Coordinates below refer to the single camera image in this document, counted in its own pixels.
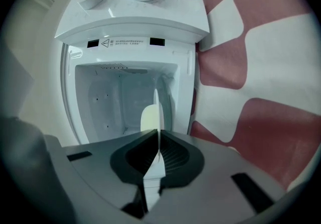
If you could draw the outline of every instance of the white appliance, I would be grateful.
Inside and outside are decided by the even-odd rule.
[[[203,0],[71,0],[56,38],[67,45],[62,90],[79,142],[139,132],[155,89],[165,129],[186,134],[195,43],[208,33]]]

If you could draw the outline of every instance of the opening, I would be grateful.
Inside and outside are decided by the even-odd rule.
[[[99,45],[99,39],[98,40],[89,41],[88,44],[87,44],[87,48],[96,47],[98,45]]]
[[[176,64],[159,62],[78,65],[77,103],[89,142],[140,132],[142,111],[154,103],[155,88],[166,116],[165,129],[170,130],[172,100],[178,94],[177,69]]]
[[[81,152],[81,153],[77,153],[77,154],[71,154],[71,155],[67,155],[67,158],[69,161],[76,161],[76,160],[79,160],[79,159],[82,159],[82,158],[86,158],[88,156],[91,156],[92,153],[91,152],[88,152],[88,151],[85,151],[85,152]]]
[[[150,38],[149,41],[150,45],[159,45],[159,46],[165,46],[165,39],[160,39],[160,38]]]

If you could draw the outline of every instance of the vent slot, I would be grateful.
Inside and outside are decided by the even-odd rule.
[[[98,40],[89,41],[88,44],[87,44],[87,48],[96,47],[98,45],[99,45],[99,39]]]
[[[148,71],[146,69],[123,69],[122,71],[125,71],[127,73],[131,74],[147,74]]]
[[[121,63],[98,64],[96,66],[101,69],[128,69],[128,67]]]

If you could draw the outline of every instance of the rectangular slot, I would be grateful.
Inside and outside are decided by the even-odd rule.
[[[88,41],[87,48],[96,47],[99,45],[99,39]]]
[[[160,38],[150,38],[149,41],[150,45],[158,45],[158,46],[165,46],[165,39],[160,39]]]
[[[75,161],[75,160],[79,160],[88,156],[91,156],[92,153],[85,151],[85,152],[81,152],[81,153],[77,153],[77,154],[71,154],[71,155],[67,155],[67,158],[69,161]]]
[[[263,212],[273,205],[271,198],[246,174],[231,176],[256,213]]]

